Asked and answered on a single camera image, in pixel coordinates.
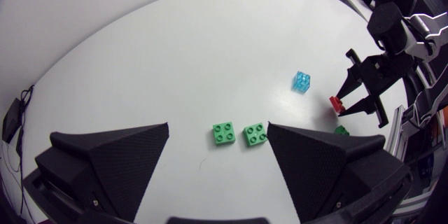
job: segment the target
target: green block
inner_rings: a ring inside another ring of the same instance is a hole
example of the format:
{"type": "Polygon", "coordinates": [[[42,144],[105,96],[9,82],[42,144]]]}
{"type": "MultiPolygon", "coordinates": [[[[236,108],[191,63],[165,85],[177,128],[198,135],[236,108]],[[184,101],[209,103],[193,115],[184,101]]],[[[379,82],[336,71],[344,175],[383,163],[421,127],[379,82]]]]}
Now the green block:
{"type": "Polygon", "coordinates": [[[266,131],[261,122],[256,125],[245,127],[244,137],[246,137],[247,146],[262,144],[267,140],[266,131]]]}
{"type": "Polygon", "coordinates": [[[213,125],[213,136],[215,137],[216,145],[232,144],[235,142],[232,122],[213,125]]]}
{"type": "Polygon", "coordinates": [[[335,134],[345,134],[347,136],[350,136],[350,133],[342,125],[335,129],[335,134]]]}

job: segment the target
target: wire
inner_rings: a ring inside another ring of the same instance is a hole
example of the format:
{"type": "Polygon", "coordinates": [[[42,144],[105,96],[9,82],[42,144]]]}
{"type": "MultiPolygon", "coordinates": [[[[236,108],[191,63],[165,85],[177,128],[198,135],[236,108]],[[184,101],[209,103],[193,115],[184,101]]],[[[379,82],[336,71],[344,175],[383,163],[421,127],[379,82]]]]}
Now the wire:
{"type": "MultiPolygon", "coordinates": [[[[4,155],[4,153],[3,153],[3,146],[1,147],[1,154],[3,155],[3,160],[5,160],[5,155],[4,155]]],[[[8,170],[8,172],[11,174],[11,176],[13,177],[13,179],[15,180],[15,182],[17,183],[17,185],[19,186],[19,187],[21,187],[21,185],[20,185],[20,183],[19,183],[19,181],[15,178],[15,176],[14,176],[14,173],[9,169],[9,167],[8,167],[8,165],[6,164],[6,161],[5,161],[5,166],[6,166],[6,169],[8,170]]]]}
{"type": "MultiPolygon", "coordinates": [[[[25,133],[25,131],[24,131],[24,126],[25,126],[25,110],[27,109],[27,107],[28,107],[28,105],[29,105],[29,103],[30,103],[30,101],[31,101],[31,98],[32,98],[32,95],[33,95],[33,90],[34,90],[34,85],[31,85],[27,90],[23,90],[23,91],[20,93],[20,103],[21,103],[20,113],[22,114],[22,122],[21,122],[21,124],[20,124],[19,137],[18,137],[18,139],[17,139],[17,143],[20,143],[20,153],[18,153],[18,154],[19,154],[20,161],[19,161],[19,167],[17,168],[17,171],[14,170],[14,168],[13,168],[12,165],[11,165],[11,160],[9,159],[9,146],[7,146],[7,148],[8,148],[8,150],[7,150],[7,155],[8,155],[9,166],[11,166],[11,169],[12,169],[13,171],[15,171],[16,173],[20,171],[20,183],[19,183],[19,181],[15,178],[14,173],[9,169],[8,164],[6,163],[6,161],[5,161],[5,166],[6,166],[7,170],[8,170],[8,172],[13,176],[14,181],[15,181],[15,182],[17,183],[17,185],[20,187],[20,191],[21,191],[21,193],[22,193],[22,203],[20,204],[20,215],[22,215],[22,211],[23,211],[23,203],[25,203],[25,206],[27,207],[28,215],[29,215],[29,217],[31,218],[31,221],[35,224],[34,219],[33,219],[32,215],[31,215],[31,213],[29,212],[28,203],[27,203],[27,201],[26,201],[26,199],[25,199],[25,196],[24,196],[24,193],[23,193],[23,183],[22,183],[22,182],[23,182],[23,172],[22,172],[22,171],[23,171],[23,167],[22,167],[23,163],[22,163],[22,154],[23,154],[23,135],[24,135],[24,133],[25,133]]],[[[4,148],[3,148],[3,143],[2,143],[2,145],[1,145],[1,154],[3,155],[3,159],[5,160],[5,158],[4,158],[5,155],[4,155],[4,151],[3,151],[3,149],[4,149],[4,148]]]]}
{"type": "Polygon", "coordinates": [[[17,213],[17,210],[15,210],[15,208],[14,208],[13,201],[11,200],[11,197],[9,197],[9,193],[8,193],[8,190],[6,189],[5,182],[3,182],[3,178],[1,179],[1,184],[5,188],[5,193],[6,193],[6,196],[7,196],[8,200],[9,200],[9,204],[14,209],[14,212],[17,213]]]}
{"type": "Polygon", "coordinates": [[[33,224],[36,224],[36,222],[33,219],[33,216],[29,212],[29,207],[28,207],[27,199],[25,198],[25,196],[23,196],[23,201],[25,202],[25,206],[27,206],[27,212],[28,212],[29,217],[31,218],[31,221],[33,222],[33,224]]]}
{"type": "Polygon", "coordinates": [[[9,145],[8,145],[8,144],[6,144],[6,148],[7,148],[7,150],[6,150],[6,155],[8,156],[8,163],[9,163],[9,166],[11,167],[11,169],[12,169],[14,172],[19,172],[19,171],[20,171],[20,163],[19,163],[19,166],[17,167],[17,169],[14,169],[13,165],[11,164],[11,159],[9,158],[9,145]]]}

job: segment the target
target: lego brick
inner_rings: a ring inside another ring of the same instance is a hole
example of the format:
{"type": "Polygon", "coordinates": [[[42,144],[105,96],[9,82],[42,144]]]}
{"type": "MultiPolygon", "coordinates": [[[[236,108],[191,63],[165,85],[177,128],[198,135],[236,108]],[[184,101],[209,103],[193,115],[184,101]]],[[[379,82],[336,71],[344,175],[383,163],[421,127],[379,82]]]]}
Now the lego brick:
{"type": "Polygon", "coordinates": [[[309,75],[298,71],[294,78],[293,88],[305,93],[309,88],[309,75]]]}
{"type": "Polygon", "coordinates": [[[266,131],[261,122],[252,126],[245,127],[244,137],[246,138],[247,146],[262,144],[267,140],[266,131]]]}
{"type": "Polygon", "coordinates": [[[342,101],[337,97],[330,97],[330,102],[333,105],[333,108],[336,112],[342,113],[345,111],[344,106],[342,105],[342,101]]]}
{"type": "Polygon", "coordinates": [[[233,131],[232,122],[225,122],[213,125],[213,136],[215,137],[215,144],[232,144],[235,142],[235,133],[233,131]]]}
{"type": "Polygon", "coordinates": [[[347,136],[350,136],[350,133],[342,125],[335,129],[335,134],[345,134],[347,136]]]}

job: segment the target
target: table surface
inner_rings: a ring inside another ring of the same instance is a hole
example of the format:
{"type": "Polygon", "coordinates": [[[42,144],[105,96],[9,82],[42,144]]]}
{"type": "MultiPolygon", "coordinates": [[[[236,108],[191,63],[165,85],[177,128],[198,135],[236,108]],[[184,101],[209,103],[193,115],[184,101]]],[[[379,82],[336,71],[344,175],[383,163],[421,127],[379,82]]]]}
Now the table surface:
{"type": "MultiPolygon", "coordinates": [[[[136,223],[170,216],[264,216],[298,223],[269,142],[246,147],[245,126],[267,122],[352,135],[389,135],[375,114],[338,118],[328,100],[351,66],[380,53],[367,22],[338,0],[160,0],[86,39],[36,84],[27,110],[24,177],[49,135],[168,122],[169,139],[136,223]],[[297,71],[311,76],[291,90],[297,71]],[[212,125],[232,121],[234,144],[216,147],[212,125]]],[[[363,88],[344,99],[350,106],[363,88]]],[[[402,83],[384,95],[389,120],[405,104],[402,83]]],[[[36,221],[45,216],[27,195],[36,221]]]]}

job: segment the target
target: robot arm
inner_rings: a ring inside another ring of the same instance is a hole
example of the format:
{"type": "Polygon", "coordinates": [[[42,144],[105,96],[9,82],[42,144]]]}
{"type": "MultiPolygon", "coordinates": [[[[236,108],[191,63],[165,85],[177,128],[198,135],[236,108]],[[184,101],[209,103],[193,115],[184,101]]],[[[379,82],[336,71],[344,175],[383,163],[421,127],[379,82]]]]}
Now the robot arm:
{"type": "MultiPolygon", "coordinates": [[[[337,96],[330,100],[339,116],[361,111],[368,114],[376,112],[379,127],[383,127],[389,122],[379,96],[409,72],[416,71],[417,64],[426,66],[432,73],[428,63],[438,56],[440,47],[448,43],[448,14],[403,17],[394,3],[387,3],[375,9],[367,29],[385,52],[369,56],[361,62],[354,50],[350,49],[346,56],[353,66],[347,69],[348,76],[337,96]],[[340,99],[362,83],[369,95],[346,110],[341,106],[340,99]]],[[[445,68],[438,79],[433,74],[430,78],[433,85],[421,91],[407,110],[407,115],[412,116],[405,119],[410,118],[409,124],[417,129],[424,127],[447,104],[448,70],[445,68]]]]}

